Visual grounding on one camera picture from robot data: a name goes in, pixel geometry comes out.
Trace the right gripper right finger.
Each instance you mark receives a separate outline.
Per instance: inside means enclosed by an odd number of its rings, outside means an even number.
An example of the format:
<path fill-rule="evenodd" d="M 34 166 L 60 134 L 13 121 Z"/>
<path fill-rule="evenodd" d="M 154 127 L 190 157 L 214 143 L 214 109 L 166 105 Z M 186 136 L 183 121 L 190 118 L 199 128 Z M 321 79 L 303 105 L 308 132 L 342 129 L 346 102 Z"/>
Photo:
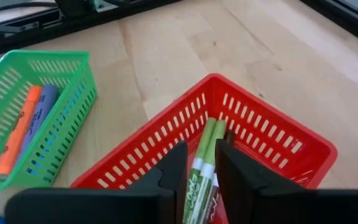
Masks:
<path fill-rule="evenodd" d="M 358 223 L 358 189 L 307 189 L 225 140 L 216 168 L 229 223 Z"/>

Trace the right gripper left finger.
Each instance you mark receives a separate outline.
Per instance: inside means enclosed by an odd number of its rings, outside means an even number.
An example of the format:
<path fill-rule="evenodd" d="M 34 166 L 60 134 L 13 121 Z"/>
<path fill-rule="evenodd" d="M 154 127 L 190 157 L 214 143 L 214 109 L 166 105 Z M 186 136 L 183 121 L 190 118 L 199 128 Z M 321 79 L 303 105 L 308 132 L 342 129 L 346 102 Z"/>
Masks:
<path fill-rule="evenodd" d="M 11 197 L 6 223 L 181 223 L 188 147 L 176 144 L 125 190 L 32 188 Z"/>

